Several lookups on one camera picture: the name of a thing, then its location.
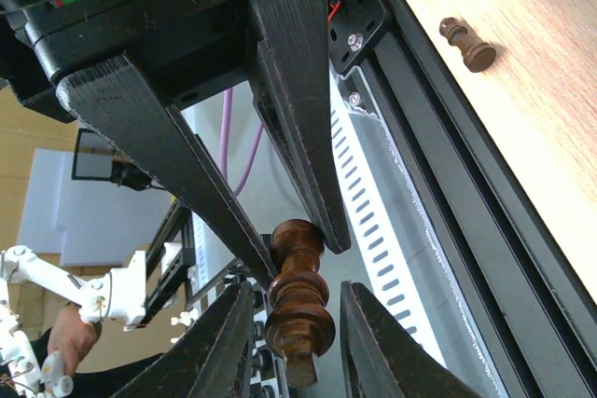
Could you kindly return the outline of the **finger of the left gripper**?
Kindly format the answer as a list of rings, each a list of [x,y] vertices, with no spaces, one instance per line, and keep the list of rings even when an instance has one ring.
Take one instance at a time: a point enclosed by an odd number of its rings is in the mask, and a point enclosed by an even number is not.
[[[331,142],[327,0],[248,0],[254,106],[327,248],[351,237]]]
[[[266,245],[214,159],[178,108],[161,103],[126,55],[65,76],[56,95],[81,123],[181,199],[269,287],[276,269]]]

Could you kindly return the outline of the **black metal frame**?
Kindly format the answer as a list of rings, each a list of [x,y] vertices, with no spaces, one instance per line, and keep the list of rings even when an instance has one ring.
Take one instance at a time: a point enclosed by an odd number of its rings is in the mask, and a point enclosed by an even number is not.
[[[406,0],[343,0],[331,44],[382,111],[507,397],[594,396],[590,304]]]

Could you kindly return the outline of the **dark queen piece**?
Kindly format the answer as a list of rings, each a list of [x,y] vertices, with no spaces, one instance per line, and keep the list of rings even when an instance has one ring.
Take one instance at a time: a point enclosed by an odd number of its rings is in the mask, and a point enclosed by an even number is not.
[[[311,387],[318,380],[315,362],[334,342],[336,329],[326,310],[329,289],[319,275],[324,237],[314,224],[291,219],[271,236],[271,258],[279,274],[268,291],[271,313],[265,339],[285,365],[290,387]]]

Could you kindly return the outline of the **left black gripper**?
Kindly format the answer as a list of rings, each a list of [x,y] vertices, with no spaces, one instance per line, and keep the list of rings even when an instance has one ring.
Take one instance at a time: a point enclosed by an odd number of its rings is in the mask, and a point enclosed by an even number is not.
[[[248,79],[248,0],[1,0],[1,76],[19,102],[72,121],[56,88],[126,55],[166,103]]]

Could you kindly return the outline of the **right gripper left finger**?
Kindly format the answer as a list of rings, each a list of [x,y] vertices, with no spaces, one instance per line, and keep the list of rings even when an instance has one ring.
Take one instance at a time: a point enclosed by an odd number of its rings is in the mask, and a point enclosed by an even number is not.
[[[247,281],[232,284],[168,352],[115,395],[247,397],[253,325],[252,285]]]

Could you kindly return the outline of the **operator hand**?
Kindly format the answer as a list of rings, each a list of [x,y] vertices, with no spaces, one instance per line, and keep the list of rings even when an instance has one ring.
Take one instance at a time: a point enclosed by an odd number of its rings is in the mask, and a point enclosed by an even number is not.
[[[100,323],[83,322],[79,306],[68,303],[59,311],[50,330],[48,355],[58,351],[63,358],[64,373],[72,377],[101,334]]]

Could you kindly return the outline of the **dark king piece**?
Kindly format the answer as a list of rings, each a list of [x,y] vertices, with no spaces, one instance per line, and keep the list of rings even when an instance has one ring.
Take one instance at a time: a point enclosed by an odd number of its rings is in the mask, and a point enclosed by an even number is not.
[[[463,63],[471,73],[485,71],[495,62],[496,49],[470,32],[461,21],[445,18],[440,22],[439,32],[451,46],[460,50]]]

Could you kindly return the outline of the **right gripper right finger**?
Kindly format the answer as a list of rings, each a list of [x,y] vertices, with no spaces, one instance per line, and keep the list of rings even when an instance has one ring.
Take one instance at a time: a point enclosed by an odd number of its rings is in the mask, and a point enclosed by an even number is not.
[[[340,286],[340,353],[348,397],[478,396],[359,282]]]

